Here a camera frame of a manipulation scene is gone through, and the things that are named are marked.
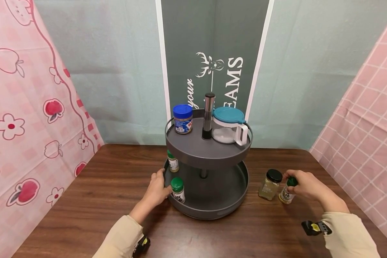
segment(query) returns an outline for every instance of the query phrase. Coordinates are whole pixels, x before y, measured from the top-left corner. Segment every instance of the wood grain surface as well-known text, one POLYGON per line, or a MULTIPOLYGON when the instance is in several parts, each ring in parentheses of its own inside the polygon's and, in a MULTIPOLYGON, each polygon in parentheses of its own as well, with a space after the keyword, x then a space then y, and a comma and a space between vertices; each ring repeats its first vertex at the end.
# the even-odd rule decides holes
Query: wood grain surface
MULTIPOLYGON (((150 175, 166 160, 166 147, 103 146, 13 256, 91 258, 110 227, 142 198, 150 175)), ((251 149, 246 160, 250 185, 243 204, 214 221, 189 218, 165 201, 145 220, 151 246, 143 257, 331 257, 323 236, 306 236, 300 223, 321 219, 321 206, 297 196, 284 205, 258 197, 269 168, 301 169, 316 175, 348 204, 387 258, 387 238, 319 163, 304 150, 251 149)))

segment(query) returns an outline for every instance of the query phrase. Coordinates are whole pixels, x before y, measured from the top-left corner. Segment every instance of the black wrist strap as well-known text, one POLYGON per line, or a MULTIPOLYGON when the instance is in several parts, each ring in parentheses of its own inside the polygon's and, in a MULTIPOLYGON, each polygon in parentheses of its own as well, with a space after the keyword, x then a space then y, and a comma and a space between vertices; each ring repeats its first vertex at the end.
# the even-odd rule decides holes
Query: black wrist strap
POLYGON ((137 242, 135 249, 133 250, 133 256, 137 257, 142 253, 145 253, 151 245, 150 242, 150 239, 143 235, 142 238, 137 242))
POLYGON ((331 228, 322 221, 314 223, 311 220, 306 220, 301 223, 301 226, 307 236, 318 236, 321 233, 329 235, 333 232, 331 228))

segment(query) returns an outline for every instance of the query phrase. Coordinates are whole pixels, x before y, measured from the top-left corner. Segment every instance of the white border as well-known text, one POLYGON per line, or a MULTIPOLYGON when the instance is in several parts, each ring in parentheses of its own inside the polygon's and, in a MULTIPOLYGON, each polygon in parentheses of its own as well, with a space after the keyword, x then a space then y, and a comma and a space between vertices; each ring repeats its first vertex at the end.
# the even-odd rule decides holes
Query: white border
POLYGON ((169 102, 169 87, 168 87, 168 80, 167 80, 165 37, 163 35, 162 3, 161 3, 161 0, 155 0, 155 3, 156 3, 156 17, 158 18, 159 46, 161 48, 163 89, 165 92, 166 118, 169 121, 170 120, 170 102, 169 102))
POLYGON ((257 84, 259 67, 261 66, 262 52, 264 51, 265 40, 267 39, 269 21, 271 19, 271 14, 273 9, 273 1, 274 0, 269 0, 267 15, 265 16, 264 28, 262 30, 261 42, 259 43, 257 63, 255 65, 254 76, 252 78, 251 90, 249 92, 248 104, 246 106, 246 112, 245 112, 245 120, 247 121, 249 119, 249 113, 251 111, 252 99, 254 97, 255 85, 257 84))

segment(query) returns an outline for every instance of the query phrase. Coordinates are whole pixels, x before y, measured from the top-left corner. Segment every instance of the white handle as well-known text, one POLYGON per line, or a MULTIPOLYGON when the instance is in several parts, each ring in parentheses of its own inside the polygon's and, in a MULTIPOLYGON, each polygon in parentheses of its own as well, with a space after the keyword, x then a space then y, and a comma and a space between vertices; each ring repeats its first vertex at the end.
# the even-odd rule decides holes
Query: white handle
POLYGON ((238 125, 236 130, 235 142, 239 146, 244 146, 248 138, 248 127, 246 125, 238 125))

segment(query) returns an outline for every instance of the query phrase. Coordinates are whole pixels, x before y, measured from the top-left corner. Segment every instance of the black pepper grinder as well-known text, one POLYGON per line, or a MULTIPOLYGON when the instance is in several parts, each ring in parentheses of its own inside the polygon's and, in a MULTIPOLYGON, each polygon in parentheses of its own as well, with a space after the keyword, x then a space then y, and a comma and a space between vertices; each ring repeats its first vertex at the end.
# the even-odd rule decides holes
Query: black pepper grinder
POLYGON ((212 111, 214 109, 215 94, 205 94, 204 127, 202 127, 202 139, 212 139, 212 111))

